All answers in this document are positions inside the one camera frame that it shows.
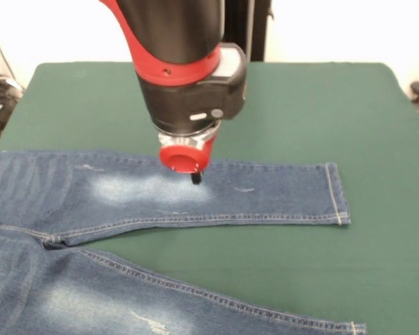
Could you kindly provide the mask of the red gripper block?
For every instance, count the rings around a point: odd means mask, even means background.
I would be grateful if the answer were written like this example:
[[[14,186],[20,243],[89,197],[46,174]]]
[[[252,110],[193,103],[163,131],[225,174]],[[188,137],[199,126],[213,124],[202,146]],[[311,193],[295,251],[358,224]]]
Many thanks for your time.
[[[162,164],[177,173],[191,176],[193,185],[200,185],[203,171],[210,162],[215,135],[174,137],[159,134],[159,158]]]

